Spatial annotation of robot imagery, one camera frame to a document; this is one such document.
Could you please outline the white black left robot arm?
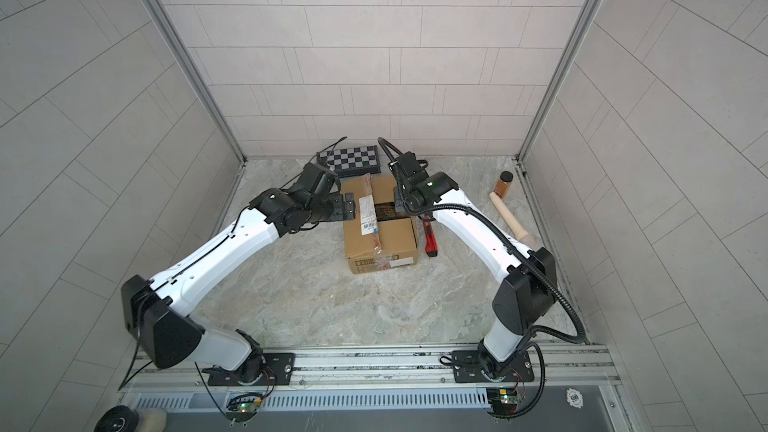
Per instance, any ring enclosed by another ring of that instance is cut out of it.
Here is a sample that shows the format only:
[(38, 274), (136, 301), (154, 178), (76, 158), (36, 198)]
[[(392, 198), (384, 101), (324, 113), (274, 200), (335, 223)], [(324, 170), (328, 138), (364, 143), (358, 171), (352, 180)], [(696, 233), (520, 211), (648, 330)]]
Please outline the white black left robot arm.
[(247, 333), (205, 326), (191, 314), (202, 299), (245, 260), (286, 235), (323, 222), (351, 221), (353, 194), (341, 190), (330, 169), (308, 163), (287, 187), (269, 188), (252, 199), (233, 223), (150, 279), (135, 275), (121, 287), (124, 323), (137, 351), (159, 369), (186, 360), (204, 362), (241, 384), (257, 382), (265, 360)]

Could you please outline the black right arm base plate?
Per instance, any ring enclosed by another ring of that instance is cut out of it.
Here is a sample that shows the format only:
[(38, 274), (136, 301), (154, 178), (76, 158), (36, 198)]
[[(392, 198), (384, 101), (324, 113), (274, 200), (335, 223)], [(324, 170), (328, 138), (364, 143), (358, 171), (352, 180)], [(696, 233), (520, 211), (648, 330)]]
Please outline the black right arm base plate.
[(455, 350), (439, 359), (449, 367), (456, 383), (533, 382), (536, 374), (527, 352), (499, 362), (478, 350)]

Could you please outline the red utility knife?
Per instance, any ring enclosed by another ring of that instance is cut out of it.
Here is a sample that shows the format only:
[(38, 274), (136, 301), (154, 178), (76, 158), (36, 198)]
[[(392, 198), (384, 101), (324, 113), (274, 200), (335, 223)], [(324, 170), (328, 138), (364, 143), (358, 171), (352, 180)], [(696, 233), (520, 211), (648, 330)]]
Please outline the red utility knife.
[(431, 219), (424, 219), (422, 221), (423, 228), (424, 228), (424, 234), (425, 234), (425, 252), (428, 257), (434, 258), (438, 256), (438, 245), (436, 241), (436, 237), (434, 234), (433, 226), (432, 226), (432, 220)]

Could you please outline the brown cardboard express box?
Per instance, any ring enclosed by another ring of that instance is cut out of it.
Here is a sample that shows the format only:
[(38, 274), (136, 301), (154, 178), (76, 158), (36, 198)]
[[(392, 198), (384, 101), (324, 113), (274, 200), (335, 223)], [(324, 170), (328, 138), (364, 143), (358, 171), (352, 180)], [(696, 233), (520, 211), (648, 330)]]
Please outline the brown cardboard express box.
[(345, 253), (354, 274), (411, 266), (419, 247), (413, 219), (395, 209), (396, 181), (389, 175), (366, 174), (342, 182), (351, 194), (355, 218), (343, 225)]

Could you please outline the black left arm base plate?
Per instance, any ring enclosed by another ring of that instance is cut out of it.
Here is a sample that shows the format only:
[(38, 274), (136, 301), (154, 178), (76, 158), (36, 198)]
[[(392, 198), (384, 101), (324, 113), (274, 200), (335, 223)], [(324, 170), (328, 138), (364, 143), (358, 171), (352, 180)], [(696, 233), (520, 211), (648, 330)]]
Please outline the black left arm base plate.
[(293, 353), (263, 353), (249, 358), (235, 371), (221, 367), (202, 370), (209, 386), (283, 386), (289, 385), (295, 364)]

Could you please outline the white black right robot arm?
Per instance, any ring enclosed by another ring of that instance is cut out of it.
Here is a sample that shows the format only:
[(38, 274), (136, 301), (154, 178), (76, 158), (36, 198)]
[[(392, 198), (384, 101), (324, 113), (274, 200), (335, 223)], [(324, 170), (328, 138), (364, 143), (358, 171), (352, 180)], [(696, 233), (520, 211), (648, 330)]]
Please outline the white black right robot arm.
[(505, 378), (528, 346), (535, 322), (558, 299), (553, 257), (512, 239), (472, 204), (457, 182), (443, 172), (429, 173), (414, 153), (387, 156), (397, 182), (396, 203), (410, 215), (447, 227), (499, 283), (492, 301), (495, 321), (480, 342), (478, 364), (489, 379)]

